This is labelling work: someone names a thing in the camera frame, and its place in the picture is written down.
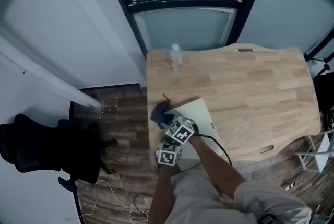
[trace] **wooden table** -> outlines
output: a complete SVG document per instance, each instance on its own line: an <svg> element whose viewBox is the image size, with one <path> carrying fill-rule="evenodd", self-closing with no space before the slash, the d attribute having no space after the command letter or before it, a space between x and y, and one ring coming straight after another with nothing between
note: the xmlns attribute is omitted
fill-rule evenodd
<svg viewBox="0 0 334 224"><path fill-rule="evenodd" d="M172 69L168 50L151 51L147 55L149 118L165 100L163 93L174 108L203 98L232 160L263 160L297 138L320 131L312 79L297 48L233 44L183 52L179 73ZM151 157L162 136L149 120Z"/></svg>

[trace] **hand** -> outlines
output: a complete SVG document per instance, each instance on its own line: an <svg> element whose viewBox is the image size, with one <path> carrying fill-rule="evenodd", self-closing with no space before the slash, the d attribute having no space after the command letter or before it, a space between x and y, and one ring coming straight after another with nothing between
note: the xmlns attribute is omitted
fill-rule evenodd
<svg viewBox="0 0 334 224"><path fill-rule="evenodd" d="M191 138L188 140L191 145L202 143L203 139L201 136L191 136Z"/></svg>

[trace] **chair wheel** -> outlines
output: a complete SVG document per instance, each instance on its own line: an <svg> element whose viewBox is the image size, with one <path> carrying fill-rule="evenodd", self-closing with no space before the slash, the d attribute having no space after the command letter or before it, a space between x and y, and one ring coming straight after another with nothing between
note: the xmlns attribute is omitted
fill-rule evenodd
<svg viewBox="0 0 334 224"><path fill-rule="evenodd" d="M113 139L112 141L111 141L111 145L112 146L116 146L118 144L118 141L116 140L116 139Z"/></svg>
<svg viewBox="0 0 334 224"><path fill-rule="evenodd" d="M98 129L98 124L97 123L90 123L88 124L88 131L90 132L96 132Z"/></svg>

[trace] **black cable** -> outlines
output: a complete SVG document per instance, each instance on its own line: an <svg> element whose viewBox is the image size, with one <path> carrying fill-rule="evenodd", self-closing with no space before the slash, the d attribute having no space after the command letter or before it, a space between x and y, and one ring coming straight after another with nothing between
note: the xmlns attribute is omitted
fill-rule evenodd
<svg viewBox="0 0 334 224"><path fill-rule="evenodd" d="M167 98L167 96L165 95L165 93L163 93L163 96L164 96L168 101L171 101L169 98Z"/></svg>
<svg viewBox="0 0 334 224"><path fill-rule="evenodd" d="M225 153L226 157L228 158L228 160L229 160L229 162L230 162L230 165L233 166L233 165L232 165L232 161L231 161L231 159L230 159L228 153L227 153L227 152L225 151L225 149L219 144L219 142L216 141L216 139L215 139L214 137L211 137L211 136L208 136L208 135L204 135L204 134L198 134L198 135L201 136L201 137L204 137L204 138L210 138L210 139L212 139L215 143L217 143L217 145L223 150L223 152Z"/></svg>
<svg viewBox="0 0 334 224"><path fill-rule="evenodd" d="M135 208L137 209L137 211L140 212L141 214L143 214L143 215L145 216L146 219L148 219L147 216L145 215L145 213L146 213L146 210L149 210L149 209L144 210L144 212L145 212L145 213L144 213L142 210L139 210L139 208L136 206L136 198L137 198L139 195L147 195L147 196L153 196L153 195L151 195L151 194L146 194L146 193L138 193L138 194L134 197L134 200L133 200L133 203L134 203Z"/></svg>

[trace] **plastic bottle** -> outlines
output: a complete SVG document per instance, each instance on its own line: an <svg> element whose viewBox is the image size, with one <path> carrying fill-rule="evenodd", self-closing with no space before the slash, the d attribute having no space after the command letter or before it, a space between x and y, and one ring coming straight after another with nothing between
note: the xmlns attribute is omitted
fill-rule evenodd
<svg viewBox="0 0 334 224"><path fill-rule="evenodd" d="M171 55L173 70L175 72L180 71L182 67L182 51L178 44L172 45L172 50L170 52L170 55Z"/></svg>

